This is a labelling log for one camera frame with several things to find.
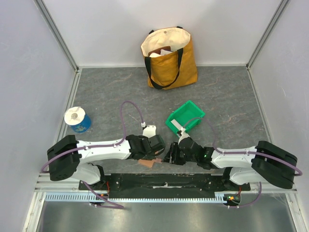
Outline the right aluminium frame post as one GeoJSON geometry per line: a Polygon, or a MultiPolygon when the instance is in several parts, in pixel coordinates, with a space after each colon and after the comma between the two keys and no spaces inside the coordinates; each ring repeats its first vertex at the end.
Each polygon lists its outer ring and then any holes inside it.
{"type": "Polygon", "coordinates": [[[281,16],[283,15],[286,7],[288,6],[288,4],[290,3],[290,0],[281,0],[278,7],[276,8],[272,18],[270,19],[266,29],[264,30],[260,40],[258,41],[252,55],[250,56],[248,62],[246,63],[246,68],[247,70],[249,70],[255,60],[257,59],[258,55],[260,54],[260,52],[262,51],[263,47],[265,46],[266,42],[268,41],[270,35],[272,34],[275,26],[277,25],[277,23],[279,22],[281,16]]]}

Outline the green plastic bin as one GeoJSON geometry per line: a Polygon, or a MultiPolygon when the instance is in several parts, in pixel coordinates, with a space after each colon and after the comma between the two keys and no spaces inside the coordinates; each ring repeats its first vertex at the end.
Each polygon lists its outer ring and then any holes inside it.
{"type": "Polygon", "coordinates": [[[188,100],[178,109],[173,111],[167,118],[165,124],[172,130],[172,132],[178,137],[177,129],[172,125],[171,121],[175,119],[179,124],[185,128],[185,132],[189,132],[192,128],[201,122],[200,118],[203,118],[205,113],[191,100],[188,100]]]}

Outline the aluminium frame post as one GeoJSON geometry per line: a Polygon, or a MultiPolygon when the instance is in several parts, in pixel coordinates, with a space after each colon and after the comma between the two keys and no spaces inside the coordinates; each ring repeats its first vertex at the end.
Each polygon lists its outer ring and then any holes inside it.
{"type": "Polygon", "coordinates": [[[44,20],[46,21],[49,29],[51,30],[53,36],[55,37],[60,49],[64,53],[66,59],[68,60],[69,64],[72,68],[77,72],[79,70],[79,66],[77,65],[75,59],[73,58],[72,53],[70,52],[67,44],[65,43],[56,23],[54,22],[51,13],[49,12],[47,6],[45,5],[43,0],[34,0],[34,3],[38,7],[39,11],[41,12],[44,20]]]}
{"type": "Polygon", "coordinates": [[[276,8],[272,18],[270,19],[266,29],[264,30],[260,40],[258,41],[252,55],[250,56],[248,62],[246,63],[246,68],[247,70],[249,70],[255,60],[257,59],[258,55],[260,54],[260,52],[262,51],[263,47],[265,46],[266,42],[268,41],[270,35],[272,34],[275,26],[277,25],[277,23],[279,22],[281,16],[283,15],[286,7],[288,6],[288,4],[290,3],[290,0],[281,0],[278,7],[276,8]]]}

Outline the blue white tissue roll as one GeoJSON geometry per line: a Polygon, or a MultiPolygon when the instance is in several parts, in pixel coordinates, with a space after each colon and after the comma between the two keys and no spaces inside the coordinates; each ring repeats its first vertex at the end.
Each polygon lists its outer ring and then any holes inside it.
{"type": "Polygon", "coordinates": [[[75,133],[84,133],[91,127],[89,115],[80,106],[68,109],[64,114],[64,121],[75,133]]]}

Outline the pink leather card holder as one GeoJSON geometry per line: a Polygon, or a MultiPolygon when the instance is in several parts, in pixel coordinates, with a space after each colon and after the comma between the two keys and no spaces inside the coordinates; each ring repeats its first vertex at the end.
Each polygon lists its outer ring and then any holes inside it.
{"type": "Polygon", "coordinates": [[[144,160],[143,159],[138,160],[138,164],[145,166],[145,167],[148,167],[148,168],[152,168],[155,163],[162,163],[162,159],[156,158],[156,159],[152,159],[152,160],[145,160],[145,159],[144,160]]]}

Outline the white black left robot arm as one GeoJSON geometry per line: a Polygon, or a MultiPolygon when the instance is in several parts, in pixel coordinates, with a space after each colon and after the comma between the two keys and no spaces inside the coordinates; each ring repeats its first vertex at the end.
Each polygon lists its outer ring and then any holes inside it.
{"type": "Polygon", "coordinates": [[[94,189],[106,186],[103,168],[95,165],[100,160],[153,160],[165,150],[160,135],[128,135],[123,140],[88,142],[67,135],[47,150],[51,181],[68,178],[85,181],[94,189]]]}

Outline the left aluminium frame post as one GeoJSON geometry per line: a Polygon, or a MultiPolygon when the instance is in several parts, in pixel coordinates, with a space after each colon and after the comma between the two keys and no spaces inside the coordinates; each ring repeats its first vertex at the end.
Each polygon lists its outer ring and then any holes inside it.
{"type": "Polygon", "coordinates": [[[64,53],[66,59],[68,60],[69,64],[72,68],[77,72],[79,70],[79,66],[77,65],[75,59],[73,58],[72,53],[70,52],[67,44],[65,43],[56,23],[54,22],[51,13],[49,12],[47,6],[45,5],[43,0],[34,0],[34,3],[38,7],[39,11],[41,12],[44,20],[46,21],[49,29],[51,30],[53,36],[55,37],[60,49],[64,53]]]}

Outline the mustard yellow tote bag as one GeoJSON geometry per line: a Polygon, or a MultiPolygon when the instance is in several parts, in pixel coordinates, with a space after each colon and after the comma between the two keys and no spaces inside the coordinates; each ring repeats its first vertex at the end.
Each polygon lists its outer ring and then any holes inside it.
{"type": "Polygon", "coordinates": [[[197,82],[193,39],[182,27],[152,30],[140,47],[149,87],[167,90],[197,82]],[[148,56],[150,51],[163,46],[170,46],[172,53],[157,58],[148,56]]]}

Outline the white paper in bag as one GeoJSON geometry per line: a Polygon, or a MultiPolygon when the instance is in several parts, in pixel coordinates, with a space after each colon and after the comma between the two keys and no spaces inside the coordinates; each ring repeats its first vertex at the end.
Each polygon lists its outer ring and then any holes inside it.
{"type": "Polygon", "coordinates": [[[157,57],[165,56],[165,55],[168,55],[168,54],[171,54],[171,53],[172,53],[172,51],[160,49],[160,50],[155,50],[155,51],[153,51],[153,52],[149,55],[149,57],[151,57],[151,58],[157,58],[157,57]]]}

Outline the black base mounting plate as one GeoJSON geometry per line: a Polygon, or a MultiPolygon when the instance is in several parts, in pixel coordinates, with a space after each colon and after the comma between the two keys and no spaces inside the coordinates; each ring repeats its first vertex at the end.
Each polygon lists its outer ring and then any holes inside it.
{"type": "Polygon", "coordinates": [[[238,186],[211,174],[107,174],[90,187],[108,190],[113,199],[213,198],[215,192],[251,190],[249,184],[238,186]]]}

